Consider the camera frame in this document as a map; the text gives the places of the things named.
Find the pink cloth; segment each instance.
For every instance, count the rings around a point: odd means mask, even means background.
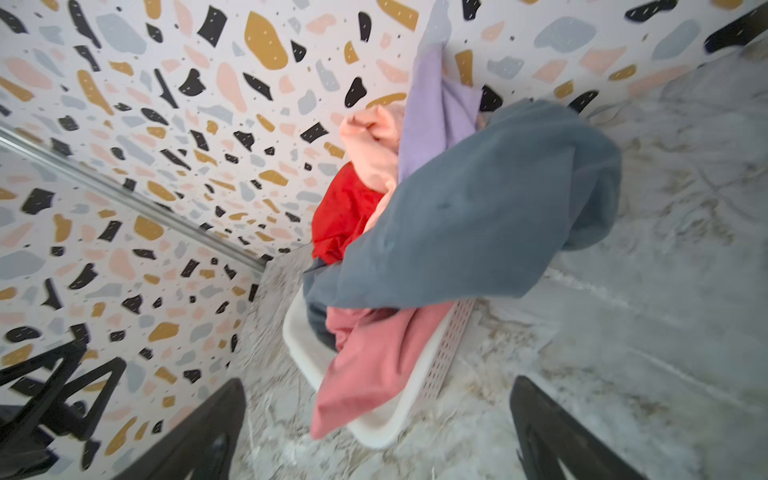
[[[395,398],[453,302],[392,309],[328,308],[339,355],[317,392],[310,435],[321,439]]]
[[[384,194],[363,232],[376,221],[397,188],[398,152],[406,108],[400,104],[377,105],[345,118],[339,126],[346,153],[363,184]]]

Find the purple shirt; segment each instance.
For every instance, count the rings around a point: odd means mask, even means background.
[[[482,90],[442,77],[442,45],[413,65],[400,140],[398,183],[476,131]]]

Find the patterned wall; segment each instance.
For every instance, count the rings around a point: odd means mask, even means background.
[[[0,369],[77,338],[74,379],[127,367],[93,438],[56,437],[48,476],[112,478],[215,392],[256,293],[252,275],[183,235],[0,152]],[[0,389],[26,403],[49,372]],[[107,377],[68,401],[89,409]]]
[[[337,126],[405,99],[419,46],[485,109],[589,114],[745,44],[761,1],[0,0],[0,112],[269,258],[310,241]]]

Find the marble floor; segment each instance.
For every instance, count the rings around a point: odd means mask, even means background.
[[[525,478],[508,397],[532,378],[648,478],[768,472],[768,48],[590,121],[624,152],[621,211],[524,298],[480,299],[435,404],[397,442],[314,442],[281,328],[310,247],[269,263],[237,365],[231,478]]]

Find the clothing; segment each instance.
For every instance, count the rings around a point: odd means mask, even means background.
[[[312,257],[329,265],[340,261],[349,244],[362,235],[382,197],[360,181],[351,163],[341,167],[312,219]]]
[[[395,398],[453,302],[418,309],[328,309],[339,355],[317,391],[310,435],[321,439]]]
[[[522,296],[558,250],[607,235],[620,181],[620,151],[572,109],[546,101],[499,109],[406,178],[306,301],[408,309]]]
[[[442,45],[416,58],[400,141],[400,182],[475,133],[481,97],[482,90],[442,76]]]
[[[384,195],[363,231],[376,225],[397,188],[397,155],[405,114],[400,104],[375,106],[344,118],[339,126],[339,136],[357,176],[368,188]]]
[[[302,293],[306,298],[307,293],[312,289],[315,283],[315,277],[326,268],[326,263],[322,258],[316,258],[312,266],[301,274],[303,281]],[[310,322],[310,328],[315,333],[317,339],[331,350],[336,350],[336,337],[326,328],[327,317],[326,306],[322,303],[307,303],[306,318]]]

